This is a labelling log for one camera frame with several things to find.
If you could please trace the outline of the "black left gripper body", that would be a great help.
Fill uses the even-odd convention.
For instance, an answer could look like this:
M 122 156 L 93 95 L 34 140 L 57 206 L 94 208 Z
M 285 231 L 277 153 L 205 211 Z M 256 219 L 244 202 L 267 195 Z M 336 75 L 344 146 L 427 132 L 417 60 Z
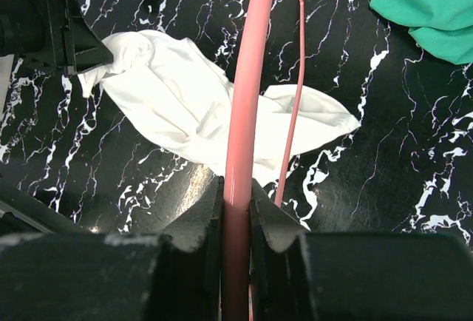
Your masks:
M 70 72 L 69 0 L 1 0 L 1 68 L 18 56 L 44 72 Z

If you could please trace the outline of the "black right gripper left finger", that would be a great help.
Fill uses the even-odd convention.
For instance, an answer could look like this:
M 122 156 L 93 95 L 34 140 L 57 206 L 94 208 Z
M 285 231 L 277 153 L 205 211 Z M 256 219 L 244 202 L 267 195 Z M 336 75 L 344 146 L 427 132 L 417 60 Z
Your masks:
M 223 180 L 151 234 L 93 233 L 1 184 L 3 320 L 219 320 Z

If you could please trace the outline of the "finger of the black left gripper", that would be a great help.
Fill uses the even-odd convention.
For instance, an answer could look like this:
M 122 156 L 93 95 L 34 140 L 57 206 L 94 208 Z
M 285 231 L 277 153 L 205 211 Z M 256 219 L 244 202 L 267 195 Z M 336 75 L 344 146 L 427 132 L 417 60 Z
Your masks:
M 78 0 L 65 0 L 68 28 L 66 49 L 71 50 L 68 75 L 84 73 L 114 61 L 112 52 L 87 24 Z

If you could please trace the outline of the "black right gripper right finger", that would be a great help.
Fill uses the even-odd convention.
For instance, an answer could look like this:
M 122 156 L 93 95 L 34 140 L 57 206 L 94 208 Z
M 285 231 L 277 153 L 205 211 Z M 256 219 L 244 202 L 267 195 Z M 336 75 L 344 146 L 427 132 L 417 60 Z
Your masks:
M 470 320 L 472 254 L 444 234 L 311 232 L 252 184 L 254 320 Z

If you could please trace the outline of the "white tank top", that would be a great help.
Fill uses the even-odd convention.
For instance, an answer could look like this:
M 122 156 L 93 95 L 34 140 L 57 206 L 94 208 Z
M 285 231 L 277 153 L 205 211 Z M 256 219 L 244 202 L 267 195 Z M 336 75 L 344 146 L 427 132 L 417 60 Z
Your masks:
M 146 139 L 224 175 L 234 85 L 189 38 L 156 30 L 104 40 L 114 61 L 79 75 L 84 97 L 104 89 Z M 286 146 L 300 155 L 350 134 L 358 119 L 336 99 L 295 84 L 269 86 L 256 117 L 253 177 L 279 177 Z

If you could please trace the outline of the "pink clothes hanger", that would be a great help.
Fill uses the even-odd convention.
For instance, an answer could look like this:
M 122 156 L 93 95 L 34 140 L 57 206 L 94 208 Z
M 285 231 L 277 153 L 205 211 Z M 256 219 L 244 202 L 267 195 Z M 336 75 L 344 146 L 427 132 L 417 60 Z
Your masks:
M 273 0 L 250 0 L 236 64 L 225 165 L 221 317 L 249 318 L 250 212 L 259 86 Z

